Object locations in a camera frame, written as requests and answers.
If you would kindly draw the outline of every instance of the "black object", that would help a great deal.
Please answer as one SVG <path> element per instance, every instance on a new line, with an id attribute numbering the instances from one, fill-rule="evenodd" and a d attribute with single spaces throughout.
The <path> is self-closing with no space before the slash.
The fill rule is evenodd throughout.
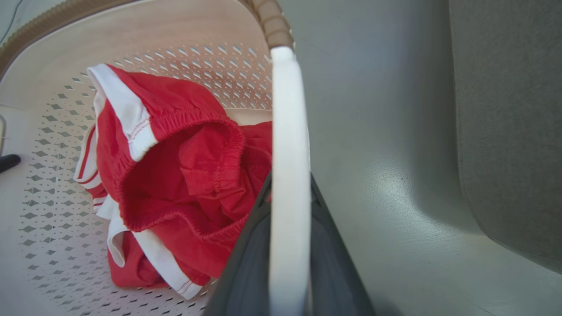
<path id="1" fill-rule="evenodd" d="M 205 307 L 205 316 L 269 314 L 270 193 L 271 174 L 265 180 L 238 237 L 215 293 Z M 311 196 L 312 314 L 375 315 L 365 287 L 312 175 Z"/>
<path id="2" fill-rule="evenodd" d="M 0 157 L 0 173 L 17 166 L 21 162 L 18 155 L 7 155 Z"/>

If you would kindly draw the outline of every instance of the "white stripe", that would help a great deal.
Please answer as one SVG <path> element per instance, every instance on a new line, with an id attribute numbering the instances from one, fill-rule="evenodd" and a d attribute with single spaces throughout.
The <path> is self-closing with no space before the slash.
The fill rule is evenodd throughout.
<path id="1" fill-rule="evenodd" d="M 92 129 L 94 128 L 94 126 L 96 126 L 95 124 L 92 124 L 84 133 L 84 138 L 82 139 L 82 142 L 80 144 L 80 158 L 78 159 L 78 163 L 76 164 L 76 170 L 74 171 L 74 176 L 72 177 L 74 181 L 76 182 L 83 182 L 88 180 L 89 178 L 92 177 L 92 175 L 98 170 L 97 165 L 96 165 L 96 145 L 97 145 L 97 137 L 96 135 L 92 135 L 92 139 L 90 140 L 90 143 L 88 144 L 88 138 L 90 137 L 90 134 L 92 133 Z M 90 150 L 88 151 L 88 157 L 85 157 L 86 154 L 86 148 L 89 147 Z M 84 165 L 84 172 L 82 172 L 82 177 L 79 178 L 78 176 L 80 175 L 80 170 L 82 169 L 82 164 L 84 162 L 84 160 L 86 161 L 86 164 Z M 92 185 L 91 182 L 87 183 L 87 184 L 81 184 L 83 187 L 85 187 L 86 189 L 91 189 L 91 188 L 95 188 L 96 186 L 99 185 Z"/>
<path id="2" fill-rule="evenodd" d="M 107 196 L 103 196 L 103 197 L 96 197 L 93 202 L 94 204 L 99 204 L 99 203 L 103 203 L 106 200 Z"/>
<path id="3" fill-rule="evenodd" d="M 105 202 L 98 211 L 98 216 L 111 219 L 107 230 L 107 248 L 113 257 L 115 264 L 119 267 L 125 266 L 125 254 L 123 253 L 123 232 L 129 231 L 119 212 L 119 204 L 107 195 Z M 166 248 L 162 240 L 146 229 L 142 232 L 133 232 L 135 239 L 144 252 L 146 258 L 160 276 L 176 292 L 185 299 L 191 299 L 199 292 L 201 286 L 191 282 L 191 280 L 180 269 L 174 255 Z"/>
<path id="4" fill-rule="evenodd" d="M 152 230 L 146 229 L 139 233 L 133 232 L 133 235 L 144 251 L 148 261 L 160 273 L 164 281 L 178 294 L 182 295 L 185 299 L 191 299 L 199 292 L 202 286 L 191 282 L 179 268 L 174 255 L 164 246 L 162 240 Z"/>
<path id="5" fill-rule="evenodd" d="M 93 189 L 97 186 L 99 186 L 100 184 L 102 184 L 102 178 L 99 177 L 99 173 L 96 174 L 96 176 L 92 179 L 92 181 L 88 182 L 88 183 L 84 183 L 81 184 L 81 186 L 83 186 L 85 189 Z"/>
<path id="6" fill-rule="evenodd" d="M 111 107 L 115 110 L 115 115 L 121 122 L 123 134 L 129 141 L 131 158 L 134 161 L 140 161 L 144 154 L 158 142 L 150 126 L 150 114 L 142 100 L 105 64 L 88 68 L 88 75 L 92 78 L 99 93 L 99 101 L 105 103 L 105 97 L 107 97 Z M 102 104 L 97 107 L 95 104 L 94 100 L 95 109 L 103 109 Z"/>

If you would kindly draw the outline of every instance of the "gray surface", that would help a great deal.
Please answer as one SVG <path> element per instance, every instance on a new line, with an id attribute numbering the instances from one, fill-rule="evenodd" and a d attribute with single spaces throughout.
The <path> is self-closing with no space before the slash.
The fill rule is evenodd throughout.
<path id="1" fill-rule="evenodd" d="M 562 3 L 451 1 L 459 173 L 492 239 L 562 273 Z"/>
<path id="2" fill-rule="evenodd" d="M 460 198 L 446 1 L 279 2 L 312 172 L 382 315 L 559 315 L 562 277 L 491 241 Z"/>

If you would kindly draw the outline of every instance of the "white trim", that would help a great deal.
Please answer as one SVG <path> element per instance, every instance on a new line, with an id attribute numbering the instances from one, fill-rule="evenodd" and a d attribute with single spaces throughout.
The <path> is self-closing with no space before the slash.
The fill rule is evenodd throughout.
<path id="1" fill-rule="evenodd" d="M 179 268 L 174 255 L 164 246 L 162 240 L 152 230 L 146 229 L 139 233 L 133 232 L 133 235 L 144 251 L 148 261 L 160 273 L 164 281 L 179 295 L 185 299 L 191 299 L 201 290 L 202 286 L 191 282 Z"/>
<path id="2" fill-rule="evenodd" d="M 129 152 L 134 161 L 140 161 L 144 154 L 158 141 L 152 132 L 150 121 L 146 121 L 145 126 L 140 127 L 135 138 L 129 141 Z"/>
<path id="3" fill-rule="evenodd" d="M 303 312 L 310 268 L 309 138 L 301 69 L 289 47 L 273 61 L 273 174 L 269 252 L 272 316 Z"/>
<path id="4" fill-rule="evenodd" d="M 96 115 L 101 112 L 105 97 L 111 103 L 115 115 L 121 122 L 123 134 L 129 141 L 129 151 L 134 161 L 140 161 L 154 146 L 156 140 L 150 125 L 150 114 L 142 100 L 121 81 L 119 76 L 105 64 L 88 68 L 88 74 L 99 94 L 94 98 Z"/>
<path id="5" fill-rule="evenodd" d="M 107 196 L 103 203 L 103 209 L 111 214 L 111 221 L 107 229 L 107 249 L 113 257 L 115 264 L 122 268 L 125 266 L 125 254 L 123 253 L 123 233 L 129 229 L 123 223 L 119 214 L 119 204 L 111 197 Z"/>
<path id="6" fill-rule="evenodd" d="M 81 186 L 83 186 L 86 189 L 92 189 L 92 188 L 95 188 L 96 186 L 99 186 L 101 184 L 101 180 L 99 178 L 99 175 L 96 175 L 96 177 L 88 183 L 80 183 L 80 182 L 84 182 L 84 181 L 87 181 L 87 180 L 91 179 L 92 176 L 94 176 L 94 174 L 98 170 L 97 164 L 96 164 L 96 159 L 97 159 L 97 154 L 96 154 L 97 134 L 91 135 L 92 130 L 94 129 L 95 126 L 96 126 L 95 124 L 90 125 L 90 127 L 84 133 L 84 138 L 82 139 L 82 142 L 80 143 L 80 147 L 81 147 L 80 158 L 78 158 L 78 163 L 76 163 L 76 170 L 74 171 L 74 175 L 72 176 L 74 181 L 78 182 Z M 79 178 L 80 171 L 82 171 L 81 170 L 82 164 L 84 162 L 85 162 L 84 171 L 82 172 L 82 177 Z"/>
<path id="7" fill-rule="evenodd" d="M 115 202 L 111 196 L 107 195 L 103 204 L 98 208 L 96 215 L 103 219 L 111 220 L 113 217 L 113 202 Z"/>
<path id="8" fill-rule="evenodd" d="M 111 253 L 115 264 L 122 268 L 126 262 L 126 257 L 123 253 L 123 233 L 129 231 L 129 229 L 121 218 L 119 203 L 110 195 L 107 195 L 97 215 L 110 220 L 109 228 L 107 229 L 107 249 Z M 148 261 L 150 261 L 171 288 L 185 299 L 191 299 L 199 292 L 202 287 L 193 283 L 183 273 L 174 255 L 152 230 L 146 229 L 142 232 L 133 232 L 133 235 Z"/>
<path id="9" fill-rule="evenodd" d="M 102 196 L 102 197 L 96 197 L 93 199 L 93 203 L 94 204 L 100 204 L 103 203 L 106 200 L 107 196 Z"/>

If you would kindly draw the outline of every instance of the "white handle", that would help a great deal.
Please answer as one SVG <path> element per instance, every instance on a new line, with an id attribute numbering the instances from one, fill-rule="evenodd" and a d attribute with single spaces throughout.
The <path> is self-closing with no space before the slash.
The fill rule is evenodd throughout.
<path id="1" fill-rule="evenodd" d="M 273 61 L 270 314 L 300 315 L 310 268 L 310 159 L 301 69 L 289 47 Z"/>

